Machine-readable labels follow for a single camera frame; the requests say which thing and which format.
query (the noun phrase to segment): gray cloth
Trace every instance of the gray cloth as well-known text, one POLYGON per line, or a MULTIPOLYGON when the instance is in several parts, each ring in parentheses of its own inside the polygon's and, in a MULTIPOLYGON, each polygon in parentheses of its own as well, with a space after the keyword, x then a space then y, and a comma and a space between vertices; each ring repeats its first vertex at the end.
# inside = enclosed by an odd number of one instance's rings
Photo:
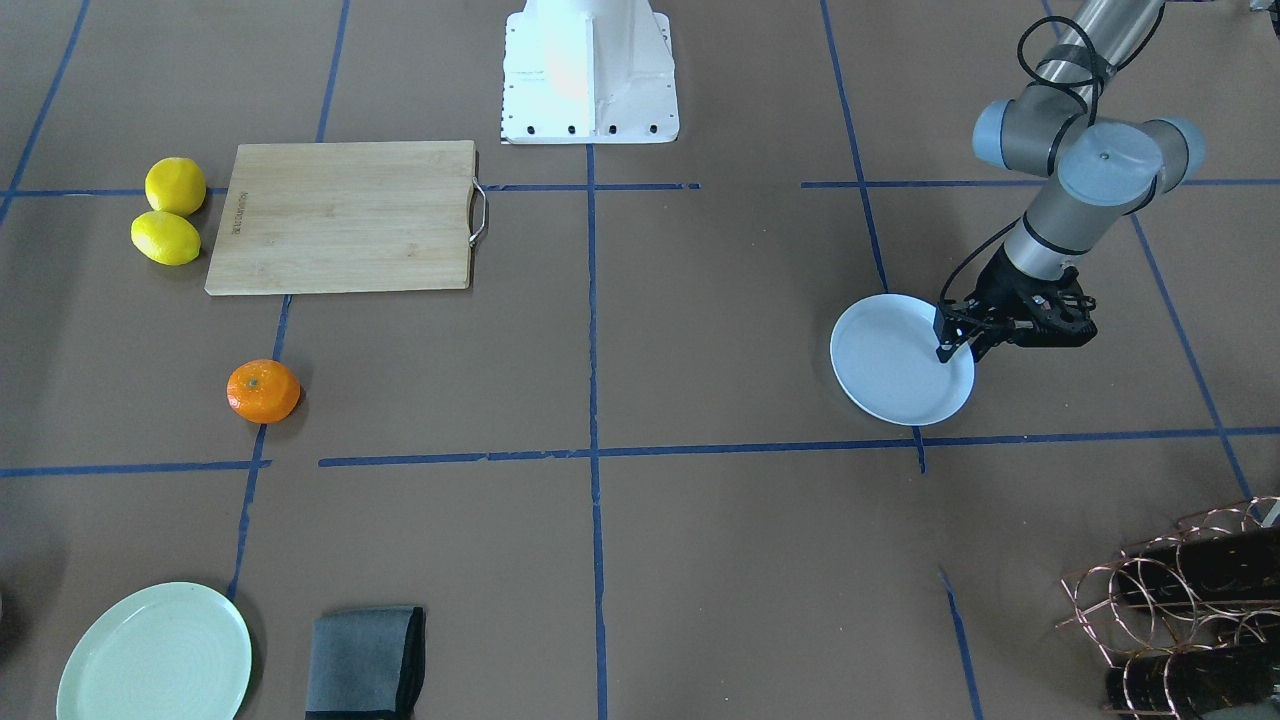
POLYGON ((369 607, 325 615, 311 635, 307 717, 407 719, 422 691, 421 607, 369 607))

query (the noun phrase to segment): metal handle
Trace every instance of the metal handle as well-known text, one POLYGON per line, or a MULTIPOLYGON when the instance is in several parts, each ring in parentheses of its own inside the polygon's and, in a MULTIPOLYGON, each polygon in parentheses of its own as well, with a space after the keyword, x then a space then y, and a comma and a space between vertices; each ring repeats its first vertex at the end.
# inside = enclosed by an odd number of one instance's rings
POLYGON ((471 245, 474 250, 476 246, 476 241, 480 240, 480 236, 484 234, 486 229, 489 229, 489 196, 484 193, 484 188, 480 187, 479 179, 471 178, 471 184, 472 187, 476 188, 476 192, 480 193, 480 201, 483 202, 483 205, 480 206, 480 227, 476 228, 471 233, 471 237, 467 240, 467 242, 471 245))

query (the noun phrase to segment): orange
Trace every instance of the orange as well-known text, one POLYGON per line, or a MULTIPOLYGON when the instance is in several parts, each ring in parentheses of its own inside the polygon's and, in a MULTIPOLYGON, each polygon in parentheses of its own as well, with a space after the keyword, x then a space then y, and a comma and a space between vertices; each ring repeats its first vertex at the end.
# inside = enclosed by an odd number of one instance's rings
POLYGON ((275 360, 250 360, 227 378, 227 402, 250 423, 278 423, 302 396, 298 378, 275 360))

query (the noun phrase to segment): yellow lemon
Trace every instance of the yellow lemon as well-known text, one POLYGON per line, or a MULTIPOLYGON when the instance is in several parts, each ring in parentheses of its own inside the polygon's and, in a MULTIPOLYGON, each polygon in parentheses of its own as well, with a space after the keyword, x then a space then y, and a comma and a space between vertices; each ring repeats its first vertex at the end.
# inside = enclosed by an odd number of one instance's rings
POLYGON ((151 165, 145 188, 154 210, 186 218, 205 204, 205 173, 191 158, 165 158, 151 165))
POLYGON ((129 231, 133 246, 161 265, 184 265, 200 255, 196 227, 173 213, 142 213, 129 231))

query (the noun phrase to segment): black bottle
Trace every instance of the black bottle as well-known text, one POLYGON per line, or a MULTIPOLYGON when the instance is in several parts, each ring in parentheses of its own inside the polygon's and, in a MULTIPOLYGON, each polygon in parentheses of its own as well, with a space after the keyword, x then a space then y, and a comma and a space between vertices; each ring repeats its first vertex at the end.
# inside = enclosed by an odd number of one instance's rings
POLYGON ((1280 717, 1277 693, 1280 644, 1140 657, 1129 664, 1128 683, 1124 680, 1123 667, 1107 673, 1107 697, 1116 710, 1172 710, 1184 719, 1280 717), (1129 689, 1128 701, 1125 687, 1129 689))
POLYGON ((1219 607, 1231 607, 1233 601, 1239 609, 1257 609, 1258 601, 1280 607, 1280 527, 1148 550, 1138 557, 1156 562, 1129 560, 1125 574, 1116 578, 1120 597, 1135 607, 1148 603, 1138 579, 1156 605, 1189 605, 1190 588, 1219 607))

